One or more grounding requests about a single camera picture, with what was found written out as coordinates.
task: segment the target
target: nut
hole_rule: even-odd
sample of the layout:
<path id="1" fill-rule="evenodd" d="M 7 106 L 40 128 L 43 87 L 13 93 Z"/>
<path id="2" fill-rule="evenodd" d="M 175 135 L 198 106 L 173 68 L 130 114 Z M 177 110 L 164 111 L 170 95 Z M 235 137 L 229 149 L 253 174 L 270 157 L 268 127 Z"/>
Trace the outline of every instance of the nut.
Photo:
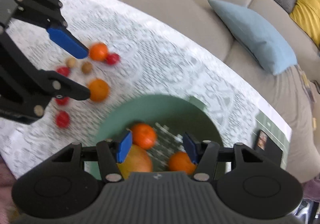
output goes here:
<path id="1" fill-rule="evenodd" d="M 66 66 L 70 69 L 76 67 L 77 65 L 77 60 L 74 57 L 69 57 L 66 59 Z"/>
<path id="2" fill-rule="evenodd" d="M 81 66 L 81 71 L 84 74 L 89 74 L 92 71 L 92 63 L 91 62 L 84 62 Z"/>

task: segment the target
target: green bowl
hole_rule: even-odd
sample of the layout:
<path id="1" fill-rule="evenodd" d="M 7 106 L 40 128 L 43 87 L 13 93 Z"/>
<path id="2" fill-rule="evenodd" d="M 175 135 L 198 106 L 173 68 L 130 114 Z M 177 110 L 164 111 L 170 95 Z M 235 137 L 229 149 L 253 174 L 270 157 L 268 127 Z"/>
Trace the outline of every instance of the green bowl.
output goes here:
<path id="1" fill-rule="evenodd" d="M 186 101 L 169 95 L 140 96 L 122 104 L 109 114 L 100 126 L 95 142 L 105 139 L 116 140 L 126 128 L 137 122 L 144 122 L 154 127 L 158 134 L 157 144 L 148 150 L 154 171 L 165 171 L 165 161 L 182 145 L 174 136 L 188 132 L 199 141 L 212 140 L 223 146 L 216 126 L 200 108 L 203 109 L 204 104 L 194 97 Z M 219 163 L 216 176 L 224 172 L 225 163 Z M 97 164 L 91 165 L 90 173 L 100 179 Z"/>

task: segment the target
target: red object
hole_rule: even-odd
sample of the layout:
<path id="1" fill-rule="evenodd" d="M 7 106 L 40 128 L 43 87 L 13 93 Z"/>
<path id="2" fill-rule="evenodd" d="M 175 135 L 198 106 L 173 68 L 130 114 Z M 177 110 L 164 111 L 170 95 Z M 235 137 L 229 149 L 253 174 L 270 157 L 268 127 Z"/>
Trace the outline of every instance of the red object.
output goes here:
<path id="1" fill-rule="evenodd" d="M 116 53 L 108 54 L 105 62 L 109 65 L 115 65 L 120 61 L 120 55 Z"/>
<path id="2" fill-rule="evenodd" d="M 59 111 L 56 116 L 56 124 L 59 128 L 67 128 L 70 124 L 69 114 L 65 111 Z"/>
<path id="3" fill-rule="evenodd" d="M 56 69 L 56 72 L 58 72 L 59 74 L 62 74 L 65 77 L 68 77 L 70 74 L 70 70 L 68 67 L 66 66 L 60 66 Z"/>
<path id="4" fill-rule="evenodd" d="M 56 103 L 60 106 L 65 106 L 69 103 L 69 97 L 64 97 L 62 99 L 57 99 L 56 98 Z"/>

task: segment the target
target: beige sofa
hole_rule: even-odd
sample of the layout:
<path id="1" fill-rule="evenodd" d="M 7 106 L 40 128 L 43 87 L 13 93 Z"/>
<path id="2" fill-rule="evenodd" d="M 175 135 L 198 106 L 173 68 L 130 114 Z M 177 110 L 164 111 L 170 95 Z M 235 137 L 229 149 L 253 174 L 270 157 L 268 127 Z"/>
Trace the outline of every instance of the beige sofa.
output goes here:
<path id="1" fill-rule="evenodd" d="M 287 171 L 300 182 L 320 173 L 320 129 L 313 133 L 312 110 L 296 67 L 274 77 L 234 39 L 207 0 L 121 0 L 186 35 L 250 83 L 293 130 Z M 225 0 L 256 11 L 287 40 L 310 80 L 320 82 L 320 57 L 313 41 L 273 0 Z M 320 105 L 315 105 L 319 116 Z"/>

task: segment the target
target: smartphone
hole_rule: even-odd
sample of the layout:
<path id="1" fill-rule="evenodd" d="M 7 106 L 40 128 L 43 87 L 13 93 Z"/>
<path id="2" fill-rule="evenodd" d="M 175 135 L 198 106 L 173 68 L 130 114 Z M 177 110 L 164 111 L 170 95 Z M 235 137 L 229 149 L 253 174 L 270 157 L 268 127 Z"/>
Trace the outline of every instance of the smartphone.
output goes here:
<path id="1" fill-rule="evenodd" d="M 276 165 L 281 165 L 282 150 L 262 130 L 259 131 L 254 150 L 273 161 Z"/>

